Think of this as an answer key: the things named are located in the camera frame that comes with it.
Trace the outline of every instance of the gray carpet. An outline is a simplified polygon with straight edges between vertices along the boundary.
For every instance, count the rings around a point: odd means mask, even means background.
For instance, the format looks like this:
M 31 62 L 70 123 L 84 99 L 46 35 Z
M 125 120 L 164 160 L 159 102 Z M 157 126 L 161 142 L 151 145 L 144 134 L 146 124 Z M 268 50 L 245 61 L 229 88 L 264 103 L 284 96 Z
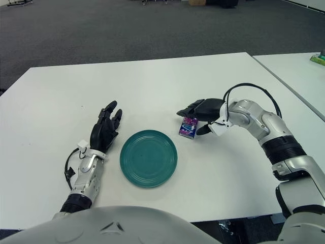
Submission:
M 246 51 L 311 52 L 325 45 L 325 15 L 281 0 L 234 9 L 132 0 L 34 0 L 0 7 L 0 88 L 30 67 Z

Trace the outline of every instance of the green plate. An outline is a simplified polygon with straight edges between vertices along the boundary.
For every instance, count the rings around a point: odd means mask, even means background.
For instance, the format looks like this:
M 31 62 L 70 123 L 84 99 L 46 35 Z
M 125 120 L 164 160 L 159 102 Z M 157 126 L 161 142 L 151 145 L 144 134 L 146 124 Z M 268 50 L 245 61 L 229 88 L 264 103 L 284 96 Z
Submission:
M 166 182 L 177 165 L 177 151 L 165 134 L 146 130 L 132 135 L 120 154 L 125 177 L 139 187 L 157 187 Z

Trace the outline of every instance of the table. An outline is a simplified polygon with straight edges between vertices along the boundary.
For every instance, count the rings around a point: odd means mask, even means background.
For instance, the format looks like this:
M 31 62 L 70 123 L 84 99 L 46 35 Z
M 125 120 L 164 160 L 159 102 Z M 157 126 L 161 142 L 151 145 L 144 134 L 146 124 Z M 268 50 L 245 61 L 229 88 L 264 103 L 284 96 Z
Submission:
M 246 130 L 233 127 L 220 137 L 194 140 L 178 135 L 178 110 L 197 99 L 222 98 L 240 82 L 273 95 L 296 139 L 325 170 L 325 124 L 247 53 L 30 68 L 0 97 L 0 228 L 28 228 L 60 210 L 69 194 L 66 158 L 76 143 L 89 139 L 100 109 L 112 100 L 123 117 L 95 207 L 148 206 L 190 222 L 281 212 L 275 197 L 279 181 Z M 258 89 L 238 88 L 231 97 L 249 98 L 274 111 Z M 125 141 L 146 129 L 168 135 L 178 152 L 173 176 L 154 189 L 132 185 L 119 166 Z M 79 164 L 77 155 L 71 164 Z
M 325 67 L 309 60 L 314 54 L 316 52 L 254 58 L 325 121 Z

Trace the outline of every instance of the black cable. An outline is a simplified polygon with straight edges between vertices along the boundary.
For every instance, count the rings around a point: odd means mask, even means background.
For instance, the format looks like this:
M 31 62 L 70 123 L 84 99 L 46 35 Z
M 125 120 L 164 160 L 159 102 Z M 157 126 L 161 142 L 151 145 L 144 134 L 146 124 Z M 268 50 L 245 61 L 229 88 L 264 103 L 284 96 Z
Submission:
M 64 176 L 66 177 L 66 180 L 68 182 L 70 190 L 72 190 L 71 183 L 70 183 L 70 178 L 71 178 L 72 175 L 75 174 L 75 172 L 73 171 L 73 169 L 71 167 L 68 170 L 68 163 L 69 163 L 69 159 L 72 156 L 72 154 L 76 153 L 78 150 L 79 149 L 76 148 L 70 153 L 69 157 L 66 160 L 66 165 L 64 166 Z
M 255 88 L 258 88 L 258 89 L 260 89 L 260 90 L 262 90 L 270 99 L 271 99 L 271 101 L 273 102 L 273 105 L 274 105 L 274 107 L 275 107 L 275 111 L 276 111 L 276 114 L 280 117 L 280 118 L 282 118 L 282 113 L 281 113 L 281 110 L 280 110 L 280 107 L 279 107 L 279 105 L 277 104 L 277 102 L 274 100 L 274 98 L 271 96 L 271 94 L 266 90 L 266 89 L 264 89 L 264 88 L 262 88 L 262 87 L 260 87 L 260 86 L 258 86 L 258 85 L 255 85 L 255 84 L 252 84 L 252 83 L 240 83 L 240 84 L 237 84 L 237 85 L 235 85 L 235 86 L 233 86 L 233 87 L 231 87 L 230 89 L 228 89 L 227 91 L 226 91 L 226 93 L 223 95 L 223 101 L 225 102 L 225 99 L 226 99 L 226 97 L 227 97 L 227 100 L 226 100 L 226 106 L 227 106 L 227 121 L 228 121 L 228 119 L 229 119 L 229 109 L 228 109 L 228 105 L 229 105 L 229 95 L 230 95 L 230 92 L 233 90 L 233 89 L 235 89 L 235 88 L 237 88 L 237 87 L 240 87 L 240 86 L 251 86 L 251 87 L 255 87 Z

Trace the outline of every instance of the robotic hand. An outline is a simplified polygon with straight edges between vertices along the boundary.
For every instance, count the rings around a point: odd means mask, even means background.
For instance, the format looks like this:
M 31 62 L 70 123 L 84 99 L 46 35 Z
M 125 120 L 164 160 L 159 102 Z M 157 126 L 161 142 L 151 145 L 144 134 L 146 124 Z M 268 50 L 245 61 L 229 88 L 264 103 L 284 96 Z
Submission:
M 119 109 L 115 116 L 110 119 L 111 113 L 116 105 L 117 102 L 113 101 L 101 110 L 98 121 L 91 131 L 90 145 L 86 141 L 81 141 L 78 144 L 78 149 L 80 150 L 79 156 L 81 154 L 83 155 L 82 158 L 80 157 L 82 161 L 78 168 L 78 178 L 73 188 L 71 188 L 72 190 L 68 199 L 63 204 L 61 211 L 54 218 L 90 208 L 98 195 L 101 186 L 104 159 L 106 157 L 105 152 L 118 135 L 116 129 L 122 117 L 122 110 Z
M 90 148 L 105 153 L 115 137 L 118 135 L 116 129 L 120 125 L 122 110 L 119 109 L 115 116 L 110 119 L 111 113 L 117 102 L 113 101 L 106 108 L 103 108 L 98 116 L 97 123 L 93 126 L 90 135 Z
M 247 129 L 271 161 L 274 176 L 283 181 L 276 197 L 287 219 L 281 243 L 324 243 L 325 175 L 304 152 L 284 121 L 251 100 L 202 99 L 177 112 L 208 122 L 197 135 L 223 134 L 233 125 Z

